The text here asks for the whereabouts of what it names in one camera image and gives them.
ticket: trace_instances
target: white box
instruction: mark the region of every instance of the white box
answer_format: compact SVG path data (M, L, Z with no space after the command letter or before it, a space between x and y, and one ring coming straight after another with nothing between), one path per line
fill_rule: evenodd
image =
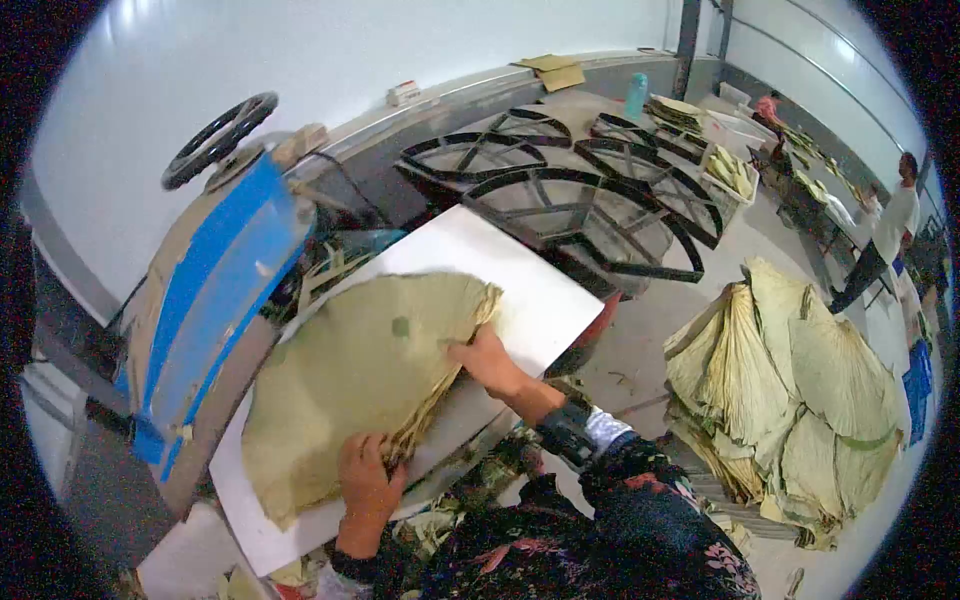
M750 94L746 94L725 82L720 83L720 99L725 100L734 106L740 104L750 104Z
M750 161L748 148L759 150L764 139L759 133L742 119L727 114L708 110L703 118L703 136L718 146L723 146L731 154Z

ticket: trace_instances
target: black handwheel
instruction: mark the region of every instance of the black handwheel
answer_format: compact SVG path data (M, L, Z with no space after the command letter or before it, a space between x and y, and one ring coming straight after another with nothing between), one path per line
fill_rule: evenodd
M241 139L270 116L278 101L276 92L264 92L244 100L214 119L174 156L160 177L160 185L165 190L177 189L197 177L206 167L225 158L236 149ZM229 129L218 134L227 126ZM213 141L204 145L211 138L214 138Z

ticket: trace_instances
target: man in white shirt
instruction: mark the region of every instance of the man in white shirt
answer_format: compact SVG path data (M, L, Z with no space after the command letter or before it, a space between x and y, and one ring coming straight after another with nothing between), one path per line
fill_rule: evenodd
M833 304L830 312L836 314L850 306L870 284L893 264L900 248L907 248L917 232L920 200L914 184L917 180L917 159L908 152L900 157L900 176L890 202L874 228L874 237L856 261L843 292L832 285Z

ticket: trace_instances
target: cardboard sheet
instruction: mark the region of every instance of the cardboard sheet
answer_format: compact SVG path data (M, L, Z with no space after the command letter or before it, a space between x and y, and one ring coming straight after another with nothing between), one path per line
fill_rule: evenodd
M580 64L570 57L557 57L545 54L535 59L523 59L514 62L517 66L526 66L537 71L537 77L543 82L548 92L582 84L584 71Z
M388 273L459 271L504 290L497 330L517 364L539 375L600 314L603 303L487 221L454 206L397 242L314 302L284 330L289 339L327 298ZM337 499L303 513L286 532L263 514L243 468L240 435L250 410L248 393L227 427L210 474L234 536L257 576L292 562L333 538L344 513ZM505 410L469 380L451 389L410 466L415 481ZM401 502L395 517L418 506Z

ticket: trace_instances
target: blue container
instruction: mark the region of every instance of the blue container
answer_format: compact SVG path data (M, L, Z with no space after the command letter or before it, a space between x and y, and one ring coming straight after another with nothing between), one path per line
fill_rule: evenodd
M623 114L628 119L637 120L643 113L643 105L647 103L647 76L643 73L634 73L630 79L630 89L627 90L627 104Z
M926 342L921 340L910 350L910 371L903 374L903 389L910 407L910 444L924 437L927 399L933 392L933 369Z

